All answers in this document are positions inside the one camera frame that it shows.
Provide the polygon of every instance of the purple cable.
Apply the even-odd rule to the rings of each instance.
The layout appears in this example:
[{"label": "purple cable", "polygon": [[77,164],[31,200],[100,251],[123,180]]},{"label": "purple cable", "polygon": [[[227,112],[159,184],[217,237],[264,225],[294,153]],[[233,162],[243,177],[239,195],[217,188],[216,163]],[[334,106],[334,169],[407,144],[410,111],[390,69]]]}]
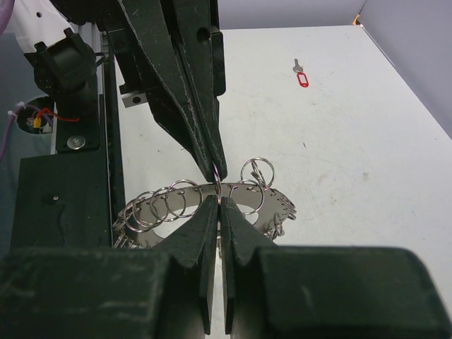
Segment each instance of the purple cable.
[{"label": "purple cable", "polygon": [[[17,116],[17,114],[23,109],[22,106],[17,106],[14,110],[13,113]],[[11,130],[11,126],[13,126],[13,122],[14,122],[14,118],[16,117],[15,115],[11,115],[8,119],[8,122],[6,123],[6,130],[5,130],[5,134],[3,135],[3,138],[1,140],[1,148],[0,148],[0,162],[3,160],[3,156],[5,156],[6,153],[6,144],[8,141],[8,137],[9,137],[9,131]]]},{"label": "purple cable", "polygon": [[[41,109],[39,107],[36,107],[34,105],[25,105],[26,108],[28,109],[32,109],[35,112],[39,112]],[[18,105],[14,110],[13,110],[13,114],[9,117],[8,122],[6,123],[6,130],[5,130],[5,134],[3,135],[3,138],[1,140],[1,147],[0,147],[0,162],[3,160],[3,156],[5,156],[6,153],[6,144],[8,143],[8,137],[9,137],[9,132],[11,131],[11,126],[13,126],[13,122],[14,122],[14,118],[16,118],[19,114],[19,112],[23,109],[22,105]],[[52,120],[47,116],[47,114],[43,114],[42,115],[47,122],[49,122],[49,125],[51,127],[53,127],[53,123]]]},{"label": "purple cable", "polygon": [[14,9],[14,0],[0,0],[0,36],[6,29]]}]

